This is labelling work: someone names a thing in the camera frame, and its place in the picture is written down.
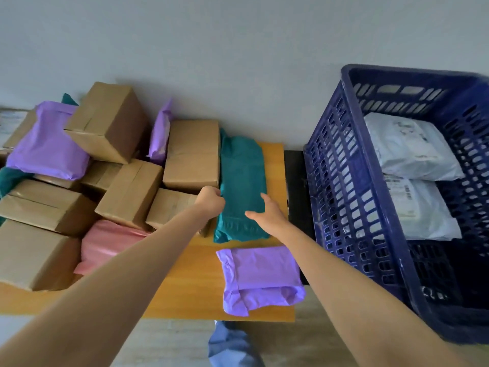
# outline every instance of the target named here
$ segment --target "wooden tabletop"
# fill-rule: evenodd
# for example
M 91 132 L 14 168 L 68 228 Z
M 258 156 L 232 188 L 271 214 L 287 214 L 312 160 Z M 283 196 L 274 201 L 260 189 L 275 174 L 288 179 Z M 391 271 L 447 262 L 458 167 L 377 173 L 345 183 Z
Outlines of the wooden tabletop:
M 287 215 L 287 189 L 282 144 L 259 143 L 265 158 L 268 194 Z M 213 242 L 216 222 L 207 237 L 196 235 L 182 253 L 155 294 L 144 317 L 239 321 L 292 322 L 293 306 L 268 306 L 251 311 L 249 317 L 235 317 L 223 311 L 224 277 L 216 251 L 229 247 L 277 246 L 275 238 L 248 242 Z M 0 283 L 0 314 L 38 314 L 64 291 L 29 292 Z

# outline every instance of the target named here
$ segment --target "blue pants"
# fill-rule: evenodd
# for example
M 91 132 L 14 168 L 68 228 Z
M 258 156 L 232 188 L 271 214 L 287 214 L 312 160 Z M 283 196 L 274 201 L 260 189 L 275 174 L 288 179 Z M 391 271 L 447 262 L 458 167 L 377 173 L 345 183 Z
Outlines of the blue pants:
M 209 360 L 214 367 L 265 367 L 248 335 L 229 321 L 216 323 L 209 339 Z

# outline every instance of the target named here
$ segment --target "cardboard box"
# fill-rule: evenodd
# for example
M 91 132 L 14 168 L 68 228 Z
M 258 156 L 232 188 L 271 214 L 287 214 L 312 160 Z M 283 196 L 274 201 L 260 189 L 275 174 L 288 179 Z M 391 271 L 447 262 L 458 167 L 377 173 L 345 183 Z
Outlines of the cardboard box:
M 146 224 L 149 224 L 155 229 L 159 229 L 172 220 L 175 215 L 187 207 L 192 206 L 196 199 L 197 196 L 193 194 L 160 188 L 156 192 L 155 199 L 146 219 Z M 199 234 L 205 237 L 208 230 L 209 222 L 199 231 Z
M 12 151 L 21 139 L 32 129 L 37 121 L 36 110 L 27 111 L 24 120 L 16 127 L 10 137 L 3 143 L 4 149 Z
M 87 187 L 105 193 L 121 167 L 120 163 L 94 161 L 80 181 Z
M 0 227 L 0 281 L 25 290 L 64 290 L 80 261 L 80 240 L 6 220 Z
M 80 190 L 79 180 L 65 180 L 65 179 L 54 178 L 52 176 L 41 175 L 41 174 L 35 174 L 34 179 L 44 181 L 45 183 L 56 185 L 58 187 L 66 188 L 69 190 L 74 190 L 74 191 Z
M 131 86 L 96 82 L 64 130 L 94 159 L 129 163 L 147 126 Z
M 123 165 L 95 212 L 127 227 L 150 230 L 146 217 L 162 173 L 161 166 L 141 160 Z
M 219 187 L 219 123 L 177 120 L 170 127 L 163 184 L 197 194 L 205 185 Z
M 0 216 L 68 236 L 80 236 L 97 220 L 96 204 L 81 193 L 23 180 L 0 200 Z

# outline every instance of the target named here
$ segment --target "purple poly mailer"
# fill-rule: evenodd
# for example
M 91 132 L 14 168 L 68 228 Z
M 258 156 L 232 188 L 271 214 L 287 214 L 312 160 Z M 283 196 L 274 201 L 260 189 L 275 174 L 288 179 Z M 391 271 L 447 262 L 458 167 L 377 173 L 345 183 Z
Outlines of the purple poly mailer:
M 170 99 L 158 112 L 155 125 L 151 131 L 148 157 L 152 163 L 160 166 L 166 160 L 166 145 L 168 143 L 168 136 L 170 135 L 170 118 L 172 116 L 171 106 L 172 100 Z
M 7 166 L 26 173 L 78 180 L 85 175 L 89 155 L 64 130 L 77 106 L 42 102 L 37 121 L 7 159 Z
M 306 296 L 299 266 L 285 246 L 225 248 L 217 251 L 223 266 L 223 308 L 247 317 L 248 311 L 269 305 L 289 306 Z

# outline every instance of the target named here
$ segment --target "blue plastic basket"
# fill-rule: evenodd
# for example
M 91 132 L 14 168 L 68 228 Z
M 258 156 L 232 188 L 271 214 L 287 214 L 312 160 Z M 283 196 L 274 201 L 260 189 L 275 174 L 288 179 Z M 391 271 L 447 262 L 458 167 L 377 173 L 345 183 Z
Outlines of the blue plastic basket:
M 363 116 L 432 122 L 466 175 L 438 182 L 463 238 L 409 241 Z M 473 73 L 346 65 L 304 147 L 316 240 L 444 339 L 489 343 L 489 81 Z

